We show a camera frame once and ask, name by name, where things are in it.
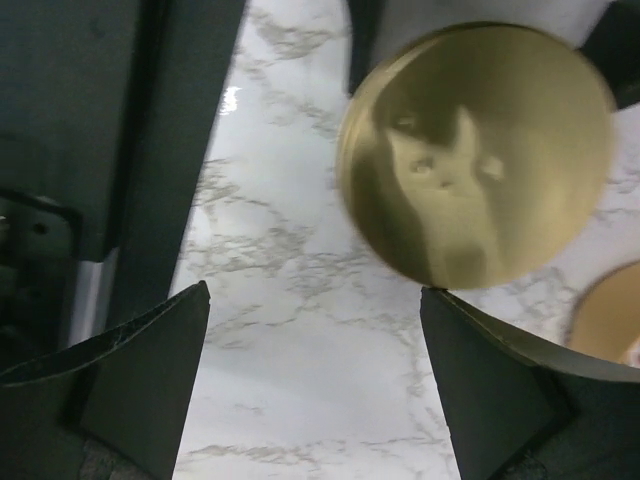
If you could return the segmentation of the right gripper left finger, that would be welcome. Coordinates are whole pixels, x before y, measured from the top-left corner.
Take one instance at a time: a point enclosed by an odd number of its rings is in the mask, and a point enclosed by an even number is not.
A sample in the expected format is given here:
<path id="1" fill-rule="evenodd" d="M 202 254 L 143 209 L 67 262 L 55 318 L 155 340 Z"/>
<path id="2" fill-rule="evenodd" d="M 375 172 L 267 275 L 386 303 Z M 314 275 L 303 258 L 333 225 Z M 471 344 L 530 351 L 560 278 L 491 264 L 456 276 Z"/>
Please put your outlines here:
<path id="1" fill-rule="evenodd" d="M 100 335 L 3 370 L 2 478 L 171 478 L 209 309 L 199 282 Z"/>

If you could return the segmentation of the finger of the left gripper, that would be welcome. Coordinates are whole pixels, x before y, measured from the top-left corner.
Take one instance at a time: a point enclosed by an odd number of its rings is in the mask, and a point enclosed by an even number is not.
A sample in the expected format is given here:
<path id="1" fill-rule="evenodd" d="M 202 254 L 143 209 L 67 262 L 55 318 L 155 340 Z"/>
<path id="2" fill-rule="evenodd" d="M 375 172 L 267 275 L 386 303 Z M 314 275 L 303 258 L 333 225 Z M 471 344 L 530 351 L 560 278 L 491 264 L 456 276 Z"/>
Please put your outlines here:
<path id="1" fill-rule="evenodd" d="M 347 92 L 353 95 L 372 68 L 372 53 L 386 2 L 347 0 L 351 27 Z"/>
<path id="2" fill-rule="evenodd" d="M 580 1 L 577 50 L 599 71 L 618 109 L 639 103 L 639 2 Z"/>

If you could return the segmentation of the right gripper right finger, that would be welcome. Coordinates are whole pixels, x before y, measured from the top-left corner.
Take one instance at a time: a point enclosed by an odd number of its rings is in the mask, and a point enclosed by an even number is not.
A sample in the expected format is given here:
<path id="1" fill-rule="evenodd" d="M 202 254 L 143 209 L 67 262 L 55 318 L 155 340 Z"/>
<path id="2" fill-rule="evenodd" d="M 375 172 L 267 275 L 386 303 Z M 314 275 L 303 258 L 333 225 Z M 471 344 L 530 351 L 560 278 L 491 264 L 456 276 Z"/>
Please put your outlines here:
<path id="1" fill-rule="evenodd" d="M 636 479 L 639 371 L 425 287 L 420 318 L 461 478 Z"/>

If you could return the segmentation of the gold metal lid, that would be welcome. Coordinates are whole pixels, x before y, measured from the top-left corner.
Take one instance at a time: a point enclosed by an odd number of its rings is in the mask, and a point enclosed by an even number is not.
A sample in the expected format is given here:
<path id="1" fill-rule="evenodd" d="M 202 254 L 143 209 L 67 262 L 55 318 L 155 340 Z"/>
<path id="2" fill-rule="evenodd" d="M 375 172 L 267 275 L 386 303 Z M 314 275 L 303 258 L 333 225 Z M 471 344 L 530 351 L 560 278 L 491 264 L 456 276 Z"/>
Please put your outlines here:
<path id="1" fill-rule="evenodd" d="M 467 22 L 381 62 L 337 144 L 345 210 L 374 254 L 417 283 L 489 288 L 564 249 L 615 152 L 603 75 L 566 41 Z"/>

